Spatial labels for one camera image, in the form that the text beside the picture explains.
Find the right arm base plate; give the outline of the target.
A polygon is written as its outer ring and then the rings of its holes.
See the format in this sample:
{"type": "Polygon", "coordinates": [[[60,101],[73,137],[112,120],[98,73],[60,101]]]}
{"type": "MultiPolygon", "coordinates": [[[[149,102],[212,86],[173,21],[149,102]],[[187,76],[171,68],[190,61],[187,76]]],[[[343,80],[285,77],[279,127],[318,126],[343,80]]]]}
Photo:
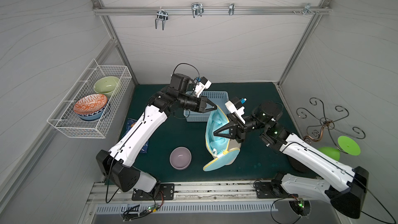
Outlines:
{"type": "Polygon", "coordinates": [[[274,199],[280,197],[278,189],[274,188],[269,182],[256,180],[252,185],[258,199],[274,199]]]}

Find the cream mesh laundry bag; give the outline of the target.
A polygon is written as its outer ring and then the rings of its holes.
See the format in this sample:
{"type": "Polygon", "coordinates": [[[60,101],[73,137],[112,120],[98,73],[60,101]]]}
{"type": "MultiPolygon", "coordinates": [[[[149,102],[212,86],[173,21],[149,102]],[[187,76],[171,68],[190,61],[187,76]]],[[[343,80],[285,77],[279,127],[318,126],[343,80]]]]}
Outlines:
{"type": "Polygon", "coordinates": [[[232,149],[240,149],[241,148],[241,143],[239,143],[237,140],[230,140],[228,144],[228,151],[232,149]]]}

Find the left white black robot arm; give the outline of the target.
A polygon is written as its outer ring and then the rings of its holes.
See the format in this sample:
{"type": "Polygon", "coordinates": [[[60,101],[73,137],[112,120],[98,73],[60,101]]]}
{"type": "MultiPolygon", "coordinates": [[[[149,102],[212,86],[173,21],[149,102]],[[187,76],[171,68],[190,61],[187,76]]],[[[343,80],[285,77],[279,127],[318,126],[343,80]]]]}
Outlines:
{"type": "Polygon", "coordinates": [[[121,191],[138,189],[157,195],[159,181],[133,166],[145,143],[156,129],[178,108],[194,113],[207,113],[217,109],[215,103],[202,95],[211,82],[201,77],[174,73],[171,82],[148,100],[143,114],[127,134],[110,150],[100,150],[96,161],[102,174],[121,191]]]}

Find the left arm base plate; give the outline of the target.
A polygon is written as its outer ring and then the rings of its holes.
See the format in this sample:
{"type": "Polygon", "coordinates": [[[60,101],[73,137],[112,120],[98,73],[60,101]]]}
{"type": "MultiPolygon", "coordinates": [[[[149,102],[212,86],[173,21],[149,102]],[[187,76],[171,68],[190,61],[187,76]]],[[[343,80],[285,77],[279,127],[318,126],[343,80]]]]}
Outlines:
{"type": "Polygon", "coordinates": [[[150,193],[142,190],[134,189],[132,194],[132,201],[169,201],[174,199],[175,184],[160,183],[156,184],[153,191],[150,193]]]}

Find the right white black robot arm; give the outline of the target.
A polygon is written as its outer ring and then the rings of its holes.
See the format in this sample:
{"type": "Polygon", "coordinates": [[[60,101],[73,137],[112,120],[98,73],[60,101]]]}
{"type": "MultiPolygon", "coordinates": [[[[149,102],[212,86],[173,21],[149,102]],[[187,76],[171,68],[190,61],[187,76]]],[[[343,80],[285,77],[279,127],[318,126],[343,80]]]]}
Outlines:
{"type": "Polygon", "coordinates": [[[243,102],[244,99],[234,98],[226,103],[229,113],[221,113],[222,123],[211,128],[210,137],[241,143],[248,132],[262,130],[260,139],[267,147],[295,159],[321,177],[282,174],[272,181],[274,191],[322,200],[343,215],[358,219],[368,192],[369,172],[363,167],[340,163],[287,131],[278,123],[283,109],[277,103],[264,102],[251,115],[245,115],[243,102]]]}

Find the teal mesh laundry bag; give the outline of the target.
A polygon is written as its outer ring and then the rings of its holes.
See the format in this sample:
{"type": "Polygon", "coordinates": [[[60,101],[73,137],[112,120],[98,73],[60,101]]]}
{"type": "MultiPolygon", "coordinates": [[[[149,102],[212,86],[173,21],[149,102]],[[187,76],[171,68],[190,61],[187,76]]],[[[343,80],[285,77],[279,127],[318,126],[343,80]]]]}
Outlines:
{"type": "Polygon", "coordinates": [[[231,165],[240,153],[240,149],[232,149],[228,151],[230,139],[213,135],[215,130],[227,123],[229,123],[227,115],[220,109],[220,107],[218,107],[217,110],[210,112],[206,125],[205,142],[206,149],[212,155],[213,160],[203,167],[203,171],[205,172],[214,171],[221,167],[231,165]]]}

